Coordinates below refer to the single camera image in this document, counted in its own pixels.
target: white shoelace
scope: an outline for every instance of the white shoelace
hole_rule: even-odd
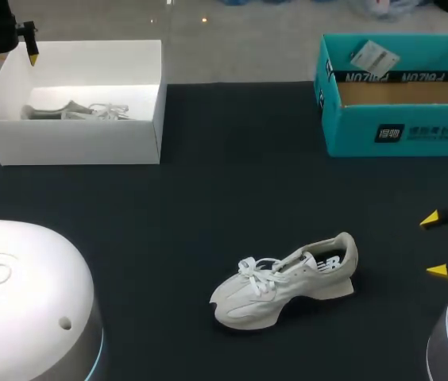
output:
[[[245,258],[238,262],[238,274],[249,278],[250,284],[254,289],[254,293],[257,296],[261,295],[261,292],[268,292],[275,290],[275,283],[286,283],[287,278],[284,278],[280,273],[273,273],[272,270],[262,270],[262,266],[257,266],[260,262],[273,262],[273,264],[280,263],[279,260],[273,258],[263,258],[262,260],[256,260],[253,257]]]
[[[92,103],[88,108],[94,110],[92,115],[105,121],[115,121],[120,117],[127,117],[126,112],[129,111],[127,105],[113,105],[111,103]]]

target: black table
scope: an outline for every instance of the black table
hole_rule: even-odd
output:
[[[332,159],[311,83],[170,86],[162,164],[0,167],[0,219],[46,226],[94,276],[115,380],[426,378],[448,282],[448,158]],[[358,293],[297,302],[273,329],[219,329],[207,304],[247,256],[347,231]]]

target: black logo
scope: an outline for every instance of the black logo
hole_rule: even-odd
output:
[[[321,115],[324,108],[325,108],[325,97],[322,94],[322,89],[319,89],[319,113]]]
[[[377,128],[376,143],[396,143],[402,137],[404,125],[380,125]]]
[[[448,82],[448,71],[389,71],[383,77],[376,77],[367,71],[334,71],[337,83],[340,82],[372,82],[372,83],[405,83],[405,82]]]
[[[413,126],[409,128],[408,140],[448,140],[448,126]]]
[[[332,64],[330,63],[330,59],[326,60],[326,77],[328,77],[328,82],[330,81],[330,77],[334,73],[334,69],[332,68]]]

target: sneaker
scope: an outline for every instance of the sneaker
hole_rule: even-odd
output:
[[[111,103],[93,103],[90,105],[91,114],[80,113],[73,110],[64,110],[62,119],[72,120],[100,120],[100,121],[131,121],[126,113],[127,105],[113,105]]]
[[[127,105],[113,105],[111,103],[93,103],[89,107],[81,106],[70,101],[65,107],[58,110],[37,110],[30,105],[21,109],[21,119],[70,119],[94,121],[130,121],[127,117]]]
[[[58,110],[37,110],[30,105],[25,105],[21,109],[21,119],[61,119],[63,112],[76,112],[80,114],[92,114],[94,111],[90,107],[78,105],[70,101],[65,107]]]
[[[215,318],[227,327],[267,328],[296,296],[327,300],[352,294],[350,276],[357,263],[357,246],[348,233],[299,248],[284,260],[247,258],[210,303],[217,305]]]

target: small hole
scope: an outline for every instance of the small hole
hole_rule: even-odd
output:
[[[65,329],[66,331],[70,331],[72,329],[71,319],[69,319],[66,316],[61,317],[60,320],[58,321],[58,324],[62,329]]]

